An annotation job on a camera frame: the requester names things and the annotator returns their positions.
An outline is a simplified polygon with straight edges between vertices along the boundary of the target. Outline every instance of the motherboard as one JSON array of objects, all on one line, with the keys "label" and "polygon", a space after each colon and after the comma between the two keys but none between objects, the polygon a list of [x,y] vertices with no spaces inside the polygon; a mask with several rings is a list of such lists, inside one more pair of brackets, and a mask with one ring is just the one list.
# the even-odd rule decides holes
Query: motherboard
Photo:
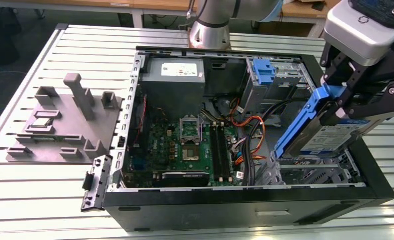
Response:
[{"label": "motherboard", "polygon": [[[166,183],[167,187],[238,186],[240,179],[235,178],[228,153],[236,142],[235,127],[195,125],[184,119],[151,125],[147,146],[142,149],[146,152],[131,157],[134,171],[127,173],[128,183],[140,188],[166,187]],[[184,141],[195,136],[198,140]]]}]

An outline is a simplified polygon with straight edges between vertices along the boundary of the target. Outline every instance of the floor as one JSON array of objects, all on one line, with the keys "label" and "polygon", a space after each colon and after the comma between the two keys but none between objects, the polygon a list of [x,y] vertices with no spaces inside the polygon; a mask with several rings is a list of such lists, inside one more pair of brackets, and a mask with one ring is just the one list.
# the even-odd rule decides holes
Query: floor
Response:
[{"label": "floor", "polygon": [[[22,32],[12,37],[12,41],[20,59],[10,65],[0,66],[0,72],[4,72],[0,73],[0,115],[26,76],[19,72],[28,72],[58,24],[120,27],[119,16],[115,13],[47,10],[46,18],[38,19],[32,9],[18,9],[16,18]],[[134,27],[131,15],[122,14],[120,19],[123,26]],[[150,15],[144,16],[144,27],[151,29],[166,29],[167,26],[168,29],[178,29],[178,25],[186,22],[183,16],[178,18],[159,16],[156,21]],[[234,19],[230,22],[230,31],[231,33],[254,33],[248,21]]]}]

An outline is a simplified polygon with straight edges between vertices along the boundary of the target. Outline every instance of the white label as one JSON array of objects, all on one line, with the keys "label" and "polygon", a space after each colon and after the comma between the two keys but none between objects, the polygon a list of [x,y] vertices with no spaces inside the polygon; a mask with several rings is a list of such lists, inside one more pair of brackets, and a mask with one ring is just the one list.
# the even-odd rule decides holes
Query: white label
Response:
[{"label": "white label", "polygon": [[346,120],[336,126],[323,126],[300,152],[318,155],[335,151],[351,138],[351,133],[364,128],[368,123],[366,120]]},{"label": "white label", "polygon": [[244,109],[240,107],[240,106],[236,106],[236,109],[235,109],[240,114],[243,113]]},{"label": "white label", "polygon": [[198,65],[195,63],[163,63],[162,76],[196,77]]},{"label": "white label", "polygon": [[244,179],[244,173],[238,171],[236,172],[236,178],[243,180]]},{"label": "white label", "polygon": [[124,4],[124,3],[111,3],[111,6],[115,6],[115,7],[130,7],[131,5],[130,4]]}]

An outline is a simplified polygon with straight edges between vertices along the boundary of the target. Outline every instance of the wooden table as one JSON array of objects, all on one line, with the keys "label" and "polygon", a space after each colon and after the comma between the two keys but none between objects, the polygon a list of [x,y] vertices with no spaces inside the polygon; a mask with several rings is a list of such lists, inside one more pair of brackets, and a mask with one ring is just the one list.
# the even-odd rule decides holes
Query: wooden table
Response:
[{"label": "wooden table", "polygon": [[[188,0],[0,0],[0,7],[7,8],[131,14],[135,28],[144,28],[144,14],[186,16],[188,4]],[[318,38],[323,32],[328,7],[320,12],[311,9],[311,5],[299,1],[284,5],[283,18],[278,17],[276,21],[314,24],[308,37]]]}]

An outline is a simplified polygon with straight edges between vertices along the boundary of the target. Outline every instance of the black cable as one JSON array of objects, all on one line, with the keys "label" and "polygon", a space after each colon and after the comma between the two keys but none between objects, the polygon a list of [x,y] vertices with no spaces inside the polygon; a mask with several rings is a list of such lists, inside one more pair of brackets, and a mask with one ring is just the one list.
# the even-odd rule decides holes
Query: black cable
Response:
[{"label": "black cable", "polygon": [[226,116],[223,115],[222,111],[219,110],[219,107],[216,106],[216,102],[212,101],[212,102],[211,102],[211,105],[212,105],[212,108],[215,109],[215,112],[218,113],[219,117],[220,117],[224,121],[227,121]]},{"label": "black cable", "polygon": [[[268,118],[271,117],[271,115],[286,105],[286,104],[290,104],[290,103],[294,103],[294,102],[307,102],[308,101],[308,98],[307,97],[299,97],[299,98],[292,98],[292,99],[288,99],[288,100],[284,100],[284,101],[280,101],[279,103],[274,104],[268,110],[263,113],[262,115],[262,120],[263,121],[267,121]],[[254,134],[256,133],[256,130],[258,130],[258,127],[260,125],[256,124],[252,129],[251,129],[251,132],[250,132],[250,136],[254,136]]]},{"label": "black cable", "polygon": [[183,25],[179,25],[179,26],[178,26],[179,30],[182,29],[182,27],[186,27],[186,26],[194,24],[194,23],[200,19],[207,4],[208,4],[208,0],[204,1],[204,3],[203,3],[203,7],[202,7],[202,11],[199,12],[199,14],[198,14],[195,20],[194,20],[192,22],[190,22],[190,23],[186,23],[186,24],[183,24]]},{"label": "black cable", "polygon": [[244,173],[243,173],[243,186],[248,186],[248,180],[250,180],[250,165],[248,162],[244,158],[246,150],[244,150],[244,145],[242,145],[242,154],[243,154],[243,160],[244,160]]},{"label": "black cable", "polygon": [[254,162],[254,157],[252,157],[252,152],[251,152],[251,137],[247,136],[244,144],[243,144],[243,160],[247,164],[247,168],[248,168],[248,186],[254,186],[255,185],[255,174],[256,174],[256,170],[255,170],[255,162]]},{"label": "black cable", "polygon": [[175,20],[172,21],[172,23],[171,23],[168,26],[164,26],[166,29],[168,29],[171,26],[174,26],[174,24],[175,24],[176,21],[178,21],[178,18],[179,18],[179,16],[176,16]]},{"label": "black cable", "polygon": [[155,15],[150,15],[150,16],[151,16],[152,20],[164,27],[166,30],[175,24],[175,22],[178,21],[178,18],[179,18],[179,16],[176,16],[176,18],[172,21],[172,23],[166,26],[163,23],[159,22],[158,16],[155,16]]},{"label": "black cable", "polygon": [[190,0],[190,2],[188,2],[188,11],[190,11],[190,9],[191,9],[191,4],[192,4],[192,2],[194,2],[194,0]]},{"label": "black cable", "polygon": [[231,102],[230,102],[230,109],[234,109],[236,107],[236,104],[235,104],[235,106],[232,105],[236,101],[238,101],[238,98],[235,98],[235,99],[231,100]]}]

